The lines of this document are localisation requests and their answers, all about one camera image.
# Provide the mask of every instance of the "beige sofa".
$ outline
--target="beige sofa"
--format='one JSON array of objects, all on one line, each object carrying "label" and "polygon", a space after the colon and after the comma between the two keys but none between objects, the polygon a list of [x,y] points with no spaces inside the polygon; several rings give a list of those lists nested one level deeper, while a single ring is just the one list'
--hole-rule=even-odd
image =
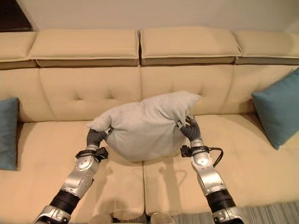
[{"label": "beige sofa", "polygon": [[[53,29],[32,34],[31,41],[18,33],[18,44],[0,33],[0,45],[10,47],[0,52],[0,99],[19,98],[21,130],[17,171],[0,170],[0,221],[30,223],[51,202],[73,169],[75,154],[85,148],[89,120],[114,106],[180,90],[202,96],[191,112],[205,144],[224,150],[216,169],[239,206],[298,200],[299,135],[275,150],[251,93],[298,67],[299,38],[258,34],[265,33],[273,41],[254,41],[275,47],[287,36],[290,42],[282,42],[277,55],[271,44],[259,43],[257,58],[256,45],[246,36],[256,33],[249,31],[153,28],[140,31],[139,38],[134,30]],[[236,64],[240,58],[254,64]],[[258,64],[260,58],[267,64]],[[32,63],[22,68],[20,61]],[[174,155],[132,163],[106,147],[109,158],[101,162],[72,222],[128,220],[144,210],[148,215],[209,211],[190,159],[181,158],[179,148]]]}]

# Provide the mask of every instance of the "blue throw pillow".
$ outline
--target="blue throw pillow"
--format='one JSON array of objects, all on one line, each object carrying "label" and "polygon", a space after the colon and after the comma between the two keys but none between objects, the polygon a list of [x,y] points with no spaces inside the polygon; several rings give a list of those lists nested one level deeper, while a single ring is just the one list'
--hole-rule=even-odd
[{"label": "blue throw pillow", "polygon": [[0,101],[0,169],[16,169],[18,98]]},{"label": "blue throw pillow", "polygon": [[299,69],[252,96],[269,142],[279,149],[299,130]]}]

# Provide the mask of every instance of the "silver robot arm segment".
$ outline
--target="silver robot arm segment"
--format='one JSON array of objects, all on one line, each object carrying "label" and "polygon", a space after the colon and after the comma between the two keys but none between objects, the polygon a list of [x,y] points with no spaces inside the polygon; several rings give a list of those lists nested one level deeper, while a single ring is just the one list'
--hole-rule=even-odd
[{"label": "silver robot arm segment", "polygon": [[67,224],[79,200],[84,196],[93,183],[101,160],[108,158],[104,147],[99,148],[100,142],[112,131],[97,132],[90,129],[87,135],[87,147],[77,155],[73,171],[68,175],[57,195],[50,205],[33,221],[33,224]]},{"label": "silver robot arm segment", "polygon": [[[187,116],[187,126],[181,122],[177,127],[190,140],[190,146],[182,146],[182,157],[190,157],[193,169],[197,173],[197,179],[202,192],[207,199],[212,211],[212,217],[216,224],[247,224],[249,223],[241,210],[236,206],[227,187],[215,170],[215,166],[223,156],[223,150],[220,148],[209,148],[204,145],[201,139],[199,126],[192,115]],[[220,150],[221,154],[213,164],[209,154],[212,150]]]}]

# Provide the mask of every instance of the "sofa cushion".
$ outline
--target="sofa cushion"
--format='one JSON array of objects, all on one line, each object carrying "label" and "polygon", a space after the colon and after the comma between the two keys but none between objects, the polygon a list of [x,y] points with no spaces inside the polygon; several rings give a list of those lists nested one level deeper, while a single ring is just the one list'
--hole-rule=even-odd
[{"label": "sofa cushion", "polygon": [[16,168],[18,98],[0,101],[0,169]]},{"label": "sofa cushion", "polygon": [[236,64],[299,64],[299,34],[236,31],[242,56]]},{"label": "sofa cushion", "polygon": [[[2,223],[31,223],[51,202],[73,170],[76,153],[86,147],[86,124],[24,124],[18,145],[18,172],[0,170]],[[108,159],[100,163],[93,185],[72,214],[73,223],[103,220],[110,215],[126,220],[143,214],[142,163],[128,162],[109,147],[107,151]]]},{"label": "sofa cushion", "polygon": [[252,96],[268,140],[279,149],[299,131],[299,69]]},{"label": "sofa cushion", "polygon": [[0,72],[0,99],[20,100],[20,121],[92,120],[141,101],[140,68],[48,68]]},{"label": "sofa cushion", "polygon": [[38,33],[30,51],[42,67],[138,64],[135,30],[46,29]]},{"label": "sofa cushion", "polygon": [[36,32],[0,33],[0,69],[36,67],[29,60],[29,51],[35,40]]},{"label": "sofa cushion", "polygon": [[142,67],[142,98],[188,91],[200,95],[193,115],[215,114],[221,109],[233,76],[232,65]]},{"label": "sofa cushion", "polygon": [[57,120],[92,120],[141,100],[137,67],[40,69],[40,81]]},{"label": "sofa cushion", "polygon": [[186,124],[189,109],[200,99],[186,91],[162,94],[112,108],[88,127],[96,131],[113,128],[106,138],[108,145],[129,161],[144,161],[173,153],[184,141],[176,127]]},{"label": "sofa cushion", "polygon": [[256,112],[252,93],[262,91],[287,76],[295,65],[235,65],[231,86],[223,103],[221,114]]},{"label": "sofa cushion", "polygon": [[20,121],[56,120],[39,78],[39,69],[15,69],[0,72],[0,99],[17,97]]},{"label": "sofa cushion", "polygon": [[[254,114],[201,115],[196,120],[205,145],[224,151],[216,170],[238,206],[299,199],[299,135],[293,145],[277,151]],[[215,161],[218,153],[211,155]],[[177,155],[145,161],[143,169],[147,214],[210,211],[191,160],[182,158],[179,148]]]},{"label": "sofa cushion", "polygon": [[233,34],[200,26],[141,30],[142,65],[232,63],[240,55]]}]

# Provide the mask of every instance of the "sofa seat cushion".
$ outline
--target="sofa seat cushion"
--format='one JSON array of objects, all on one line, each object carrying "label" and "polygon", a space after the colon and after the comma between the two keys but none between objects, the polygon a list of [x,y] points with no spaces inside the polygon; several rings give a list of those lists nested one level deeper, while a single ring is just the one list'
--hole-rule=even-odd
[{"label": "sofa seat cushion", "polygon": [[42,67],[111,66],[138,64],[135,30],[45,29],[30,51]]},{"label": "sofa seat cushion", "polygon": [[233,34],[201,26],[141,30],[142,64],[232,63],[241,55]]},{"label": "sofa seat cushion", "polygon": [[35,37],[36,32],[0,33],[0,69],[36,67],[29,59]]},{"label": "sofa seat cushion", "polygon": [[[86,124],[24,124],[18,144],[18,171],[0,170],[2,223],[31,223],[51,202],[74,168],[76,153],[86,147]],[[142,163],[125,161],[112,149],[107,150],[109,158],[100,163],[95,182],[78,203],[71,222],[97,223],[110,214],[125,220],[143,214]]]},{"label": "sofa seat cushion", "polygon": [[236,31],[242,56],[236,64],[299,64],[299,34]]},{"label": "sofa seat cushion", "polygon": [[[237,205],[299,199],[296,173],[299,170],[299,135],[289,147],[277,151],[268,142],[255,114],[200,115],[196,120],[204,143],[224,151],[216,170]],[[218,154],[212,152],[211,155],[215,161]],[[210,211],[190,158],[177,154],[145,161],[144,182],[147,214]]]}]

